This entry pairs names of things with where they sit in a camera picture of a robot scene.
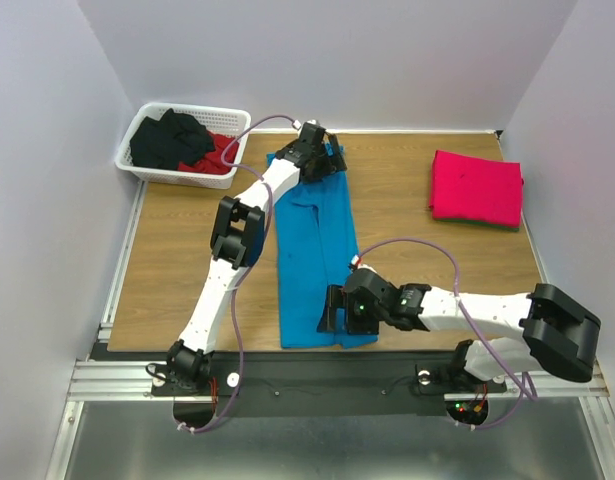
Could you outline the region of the blue t shirt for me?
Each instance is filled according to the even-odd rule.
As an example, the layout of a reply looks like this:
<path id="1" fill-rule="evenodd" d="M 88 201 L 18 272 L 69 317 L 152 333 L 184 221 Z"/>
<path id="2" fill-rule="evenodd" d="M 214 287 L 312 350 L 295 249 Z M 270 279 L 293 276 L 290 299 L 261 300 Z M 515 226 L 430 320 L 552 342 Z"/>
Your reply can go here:
<path id="1" fill-rule="evenodd" d="M 336 312 L 332 333 L 317 331 L 327 288 L 342 285 L 359 252 L 347 175 L 301 183 L 275 203 L 280 343 L 287 348 L 370 345 L 375 334 L 350 335 Z"/>

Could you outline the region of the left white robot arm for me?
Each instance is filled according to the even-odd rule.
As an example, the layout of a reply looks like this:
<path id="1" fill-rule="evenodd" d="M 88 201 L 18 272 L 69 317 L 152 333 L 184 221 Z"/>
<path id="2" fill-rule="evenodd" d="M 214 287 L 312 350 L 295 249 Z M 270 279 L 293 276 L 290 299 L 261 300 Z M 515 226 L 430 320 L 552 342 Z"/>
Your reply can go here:
<path id="1" fill-rule="evenodd" d="M 296 122 L 296 139 L 275 153 L 270 166 L 242 193 L 220 200 L 210 237 L 207 278 L 190 320 L 163 364 L 150 364 L 152 384 L 189 394 L 210 383 L 210 361 L 220 322 L 242 280 L 258 261 L 276 201 L 301 183 L 344 171 L 336 136 L 315 120 Z"/>

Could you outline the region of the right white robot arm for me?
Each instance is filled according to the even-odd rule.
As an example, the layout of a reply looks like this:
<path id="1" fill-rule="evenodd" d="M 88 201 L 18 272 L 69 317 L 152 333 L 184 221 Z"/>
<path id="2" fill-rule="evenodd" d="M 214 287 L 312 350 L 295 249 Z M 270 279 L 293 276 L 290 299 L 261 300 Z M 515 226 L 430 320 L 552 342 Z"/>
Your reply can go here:
<path id="1" fill-rule="evenodd" d="M 587 383 L 601 328 L 595 314 L 545 283 L 530 293 L 456 294 L 429 284 L 395 286 L 360 266 L 344 284 L 328 285 L 317 332 L 341 326 L 350 335 L 376 335 L 381 324 L 405 332 L 472 331 L 475 339 L 460 342 L 447 364 L 417 369 L 420 384 L 448 391 L 532 371 Z"/>

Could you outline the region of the dark red t shirt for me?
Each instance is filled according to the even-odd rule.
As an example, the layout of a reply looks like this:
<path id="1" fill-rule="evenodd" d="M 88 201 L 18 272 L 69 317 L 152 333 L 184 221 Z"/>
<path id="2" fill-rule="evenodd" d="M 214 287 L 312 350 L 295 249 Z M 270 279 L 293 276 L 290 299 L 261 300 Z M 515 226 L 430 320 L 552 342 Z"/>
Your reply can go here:
<path id="1" fill-rule="evenodd" d="M 196 160 L 180 162 L 178 171 L 192 174 L 225 175 L 231 171 L 227 163 L 235 161 L 239 143 L 232 143 L 233 138 L 221 134 L 210 133 L 214 150 Z"/>

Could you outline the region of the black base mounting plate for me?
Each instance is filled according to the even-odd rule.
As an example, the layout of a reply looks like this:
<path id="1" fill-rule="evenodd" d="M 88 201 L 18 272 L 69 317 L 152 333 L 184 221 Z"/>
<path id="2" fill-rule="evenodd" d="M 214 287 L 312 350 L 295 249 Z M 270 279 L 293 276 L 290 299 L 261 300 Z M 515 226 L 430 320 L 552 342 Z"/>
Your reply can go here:
<path id="1" fill-rule="evenodd" d="M 219 351 L 203 380 L 178 380 L 151 363 L 152 393 L 171 397 L 178 419 L 414 414 L 443 416 L 446 396 L 503 393 L 452 365 L 450 351 Z"/>

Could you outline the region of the white plastic laundry basket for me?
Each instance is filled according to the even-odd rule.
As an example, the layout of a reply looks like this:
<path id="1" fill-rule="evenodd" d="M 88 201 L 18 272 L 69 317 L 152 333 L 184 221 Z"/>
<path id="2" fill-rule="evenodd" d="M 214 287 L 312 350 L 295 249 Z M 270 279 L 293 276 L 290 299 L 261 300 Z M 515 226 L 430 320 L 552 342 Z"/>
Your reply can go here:
<path id="1" fill-rule="evenodd" d="M 132 119 L 129 127 L 116 150 L 114 157 L 115 166 L 122 171 L 129 172 L 140 180 L 146 182 L 185 185 L 210 189 L 226 190 L 231 187 L 236 174 L 236 168 L 222 175 L 205 173 L 186 173 L 171 170 L 159 170 L 143 168 L 133 165 L 131 156 L 130 140 L 138 130 L 145 118 L 159 120 L 167 110 L 193 116 L 200 124 L 204 125 L 211 133 L 225 135 L 227 137 L 241 138 L 238 146 L 231 148 L 235 152 L 233 162 L 240 164 L 245 152 L 249 134 L 244 131 L 251 126 L 251 115 L 240 109 L 188 105 L 167 102 L 149 102 L 144 104 Z"/>

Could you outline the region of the black t shirt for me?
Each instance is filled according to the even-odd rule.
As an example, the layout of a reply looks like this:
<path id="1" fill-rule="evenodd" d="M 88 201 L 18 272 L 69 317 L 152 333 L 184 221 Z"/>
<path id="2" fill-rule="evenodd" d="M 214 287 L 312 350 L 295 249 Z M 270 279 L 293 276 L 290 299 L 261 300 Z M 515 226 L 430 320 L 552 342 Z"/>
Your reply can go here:
<path id="1" fill-rule="evenodd" d="M 132 164 L 141 168 L 176 171 L 180 163 L 193 166 L 215 151 L 206 126 L 173 109 L 158 120 L 145 117 L 130 139 Z"/>

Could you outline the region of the folded pink t shirt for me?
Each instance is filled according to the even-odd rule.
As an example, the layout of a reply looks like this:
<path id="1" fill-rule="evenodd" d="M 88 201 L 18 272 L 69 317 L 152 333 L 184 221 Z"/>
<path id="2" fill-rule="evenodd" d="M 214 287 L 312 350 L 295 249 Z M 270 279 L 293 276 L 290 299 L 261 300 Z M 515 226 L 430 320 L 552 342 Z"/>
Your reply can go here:
<path id="1" fill-rule="evenodd" d="M 431 166 L 429 208 L 435 220 L 517 231 L 523 186 L 518 163 L 438 150 Z"/>

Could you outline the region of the aluminium extrusion frame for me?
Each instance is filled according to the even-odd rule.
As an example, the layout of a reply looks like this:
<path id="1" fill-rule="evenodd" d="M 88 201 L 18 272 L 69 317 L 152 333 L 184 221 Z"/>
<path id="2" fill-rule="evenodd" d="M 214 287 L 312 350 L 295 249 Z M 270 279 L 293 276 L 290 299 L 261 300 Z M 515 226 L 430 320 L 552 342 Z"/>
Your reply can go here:
<path id="1" fill-rule="evenodd" d="M 106 351 L 115 322 L 122 284 L 127 271 L 133 241 L 147 190 L 147 183 L 137 183 L 121 251 L 107 295 L 103 314 L 96 331 L 95 342 L 83 361 L 72 370 L 66 403 L 60 420 L 45 477 L 65 479 L 74 456 L 76 440 L 82 424 L 83 412 L 89 402 L 130 402 L 149 400 L 149 382 L 136 354 L 128 360 L 118 356 L 100 360 Z"/>

